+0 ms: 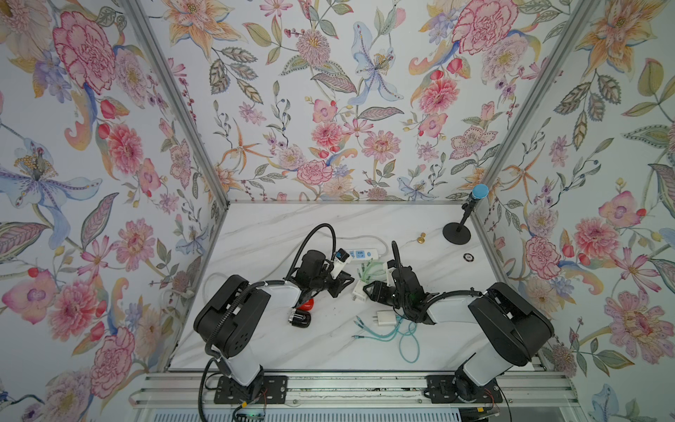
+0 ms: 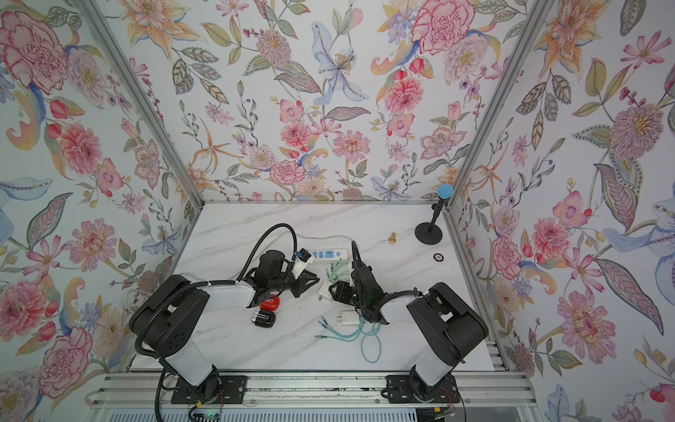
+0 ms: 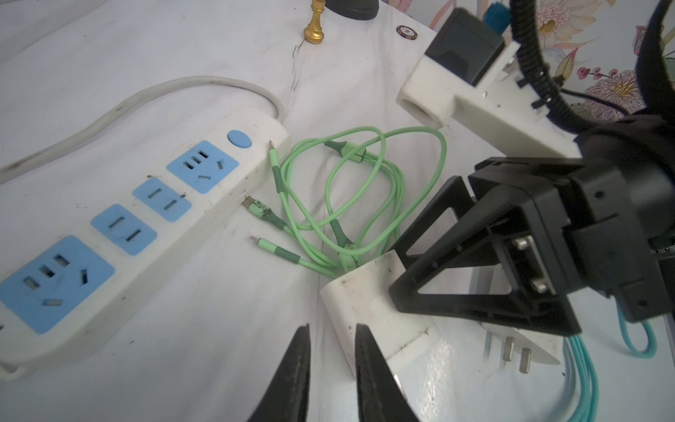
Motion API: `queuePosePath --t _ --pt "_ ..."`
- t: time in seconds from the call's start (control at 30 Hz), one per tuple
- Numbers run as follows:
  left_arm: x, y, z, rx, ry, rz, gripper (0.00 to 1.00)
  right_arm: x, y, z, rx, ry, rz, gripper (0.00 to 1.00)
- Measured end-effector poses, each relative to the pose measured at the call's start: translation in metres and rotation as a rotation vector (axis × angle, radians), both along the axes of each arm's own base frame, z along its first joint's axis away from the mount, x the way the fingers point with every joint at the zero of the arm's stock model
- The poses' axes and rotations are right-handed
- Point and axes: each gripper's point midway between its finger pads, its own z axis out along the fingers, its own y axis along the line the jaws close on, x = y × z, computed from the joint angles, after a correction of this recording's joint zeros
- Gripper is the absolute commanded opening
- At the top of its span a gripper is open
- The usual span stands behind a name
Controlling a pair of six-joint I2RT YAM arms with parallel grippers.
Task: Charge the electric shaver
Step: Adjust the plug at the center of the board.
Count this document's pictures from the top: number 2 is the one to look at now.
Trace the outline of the white power strip blue sockets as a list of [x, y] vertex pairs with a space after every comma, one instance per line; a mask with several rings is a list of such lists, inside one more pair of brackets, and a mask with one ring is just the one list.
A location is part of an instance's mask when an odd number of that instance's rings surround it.
[[310, 253], [317, 262], [348, 261], [350, 258], [347, 249], [314, 249]]

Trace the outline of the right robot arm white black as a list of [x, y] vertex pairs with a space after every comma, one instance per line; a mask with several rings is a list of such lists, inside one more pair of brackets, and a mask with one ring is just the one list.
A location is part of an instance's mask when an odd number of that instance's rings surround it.
[[489, 334], [483, 318], [455, 293], [448, 284], [438, 282], [423, 292], [417, 288], [384, 292], [371, 266], [351, 242], [350, 281], [330, 288], [336, 302], [351, 305], [360, 321], [371, 325], [414, 323], [427, 342], [423, 356], [416, 361], [403, 381], [403, 391], [428, 400], [443, 387], [453, 370]]

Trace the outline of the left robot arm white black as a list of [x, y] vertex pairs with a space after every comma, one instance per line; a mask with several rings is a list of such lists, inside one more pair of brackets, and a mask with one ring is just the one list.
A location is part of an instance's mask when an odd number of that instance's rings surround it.
[[[292, 254], [287, 257], [281, 251], [265, 251], [253, 267], [263, 242], [281, 229], [291, 235]], [[299, 247], [292, 226], [278, 223], [258, 239], [233, 280], [193, 281], [182, 274], [170, 276], [129, 321], [129, 329], [136, 335], [136, 353], [157, 360], [190, 389], [191, 397], [211, 399], [223, 387], [219, 370], [192, 340], [202, 315], [223, 309], [253, 309], [286, 291], [298, 298], [318, 284], [319, 277], [307, 270], [314, 259], [310, 251]]]

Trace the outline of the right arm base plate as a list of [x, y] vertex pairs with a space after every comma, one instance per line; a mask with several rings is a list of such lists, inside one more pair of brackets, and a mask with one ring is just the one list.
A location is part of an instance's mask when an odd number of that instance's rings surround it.
[[462, 401], [451, 375], [444, 376], [432, 386], [412, 375], [390, 375], [385, 381], [381, 396], [390, 404], [459, 404]]

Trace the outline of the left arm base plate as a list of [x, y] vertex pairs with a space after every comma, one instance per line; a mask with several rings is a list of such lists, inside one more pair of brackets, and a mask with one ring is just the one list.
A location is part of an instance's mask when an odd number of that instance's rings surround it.
[[195, 387], [179, 378], [174, 387], [171, 403], [205, 404], [212, 399], [212, 403], [216, 404], [242, 404], [247, 382], [247, 376], [212, 376]]

